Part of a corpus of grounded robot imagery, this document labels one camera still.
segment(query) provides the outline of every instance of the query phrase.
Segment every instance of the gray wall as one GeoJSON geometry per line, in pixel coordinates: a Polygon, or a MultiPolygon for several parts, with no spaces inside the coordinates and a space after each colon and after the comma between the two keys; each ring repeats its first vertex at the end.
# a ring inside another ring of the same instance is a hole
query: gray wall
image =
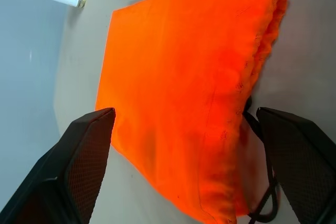
{"type": "Polygon", "coordinates": [[[59,139],[53,110],[66,6],[0,0],[0,210],[59,139]]]}

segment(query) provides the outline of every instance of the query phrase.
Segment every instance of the orange fabric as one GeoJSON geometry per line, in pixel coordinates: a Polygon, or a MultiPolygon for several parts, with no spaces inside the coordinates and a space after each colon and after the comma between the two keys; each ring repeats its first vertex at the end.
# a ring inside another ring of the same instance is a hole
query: orange fabric
{"type": "Polygon", "coordinates": [[[96,109],[112,145],[204,223],[248,213],[236,146],[242,111],[287,0],[144,0],[112,15],[96,109]]]}

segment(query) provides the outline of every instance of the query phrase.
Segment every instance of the orange bag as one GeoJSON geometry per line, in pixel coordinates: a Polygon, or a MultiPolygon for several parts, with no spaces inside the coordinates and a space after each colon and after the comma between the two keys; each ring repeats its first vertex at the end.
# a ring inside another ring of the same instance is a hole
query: orange bag
{"type": "Polygon", "coordinates": [[[248,213],[236,169],[242,111],[287,0],[144,0],[112,15],[96,109],[112,145],[204,223],[248,213]]]}

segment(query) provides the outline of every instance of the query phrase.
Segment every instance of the white table surface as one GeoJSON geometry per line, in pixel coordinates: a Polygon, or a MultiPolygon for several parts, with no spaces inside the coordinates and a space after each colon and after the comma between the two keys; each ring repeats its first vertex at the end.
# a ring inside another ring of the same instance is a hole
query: white table surface
{"type": "MultiPolygon", "coordinates": [[[[83,10],[70,8],[64,26],[56,80],[54,109],[62,134],[69,123],[94,110],[106,38],[113,10],[137,0],[87,0],[83,10]]],[[[253,111],[268,106],[315,121],[336,139],[334,73],[336,1],[290,0],[280,36],[255,88],[253,111]]],[[[255,194],[266,189],[264,150],[251,141],[255,194]]],[[[240,218],[238,223],[248,223],[240,218]]],[[[195,223],[156,193],[113,148],[91,223],[195,223]]],[[[273,223],[298,223],[282,194],[273,223]]]]}

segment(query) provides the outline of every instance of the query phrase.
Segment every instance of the orange drawstring bag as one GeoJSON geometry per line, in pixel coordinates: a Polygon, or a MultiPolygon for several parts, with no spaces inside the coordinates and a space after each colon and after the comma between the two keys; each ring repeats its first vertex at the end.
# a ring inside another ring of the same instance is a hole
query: orange drawstring bag
{"type": "Polygon", "coordinates": [[[144,0],[113,12],[96,109],[113,147],[180,211],[248,213],[236,146],[287,0],[144,0]]]}

